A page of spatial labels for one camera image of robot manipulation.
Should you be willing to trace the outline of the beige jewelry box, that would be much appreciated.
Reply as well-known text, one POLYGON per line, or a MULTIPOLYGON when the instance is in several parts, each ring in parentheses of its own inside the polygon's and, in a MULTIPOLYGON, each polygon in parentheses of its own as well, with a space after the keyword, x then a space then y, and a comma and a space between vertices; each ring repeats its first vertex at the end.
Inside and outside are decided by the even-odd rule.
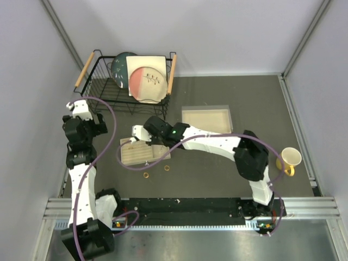
POLYGON ((209 132, 226 134, 233 132, 228 105, 203 105, 182 107, 182 122, 209 132))

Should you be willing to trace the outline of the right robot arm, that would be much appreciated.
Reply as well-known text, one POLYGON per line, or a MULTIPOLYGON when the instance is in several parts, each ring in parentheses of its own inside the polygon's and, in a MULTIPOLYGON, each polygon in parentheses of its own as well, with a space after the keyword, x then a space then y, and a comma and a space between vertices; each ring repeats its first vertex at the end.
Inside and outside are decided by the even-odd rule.
POLYGON ((198 150, 223 156, 235 162, 238 174, 248 180, 253 203, 241 206, 240 214, 251 217, 266 216, 274 208, 274 192, 269 187, 269 150, 259 143, 252 131, 244 131, 243 137, 230 136, 201 130, 187 123, 174 126, 159 117, 150 117, 133 134, 148 145, 164 145, 184 150, 198 150))

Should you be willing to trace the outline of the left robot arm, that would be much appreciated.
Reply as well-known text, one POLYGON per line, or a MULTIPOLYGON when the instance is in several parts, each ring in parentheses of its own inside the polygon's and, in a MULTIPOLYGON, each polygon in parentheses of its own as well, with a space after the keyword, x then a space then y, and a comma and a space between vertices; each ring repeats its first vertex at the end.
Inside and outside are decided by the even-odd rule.
POLYGON ((72 203, 68 227, 62 230, 61 239, 74 260, 90 260, 112 252, 112 219, 123 211, 115 189, 95 193, 97 169, 92 162, 97 152, 92 140, 108 131, 103 115, 98 113, 97 118, 98 122, 89 116, 63 117, 72 203))

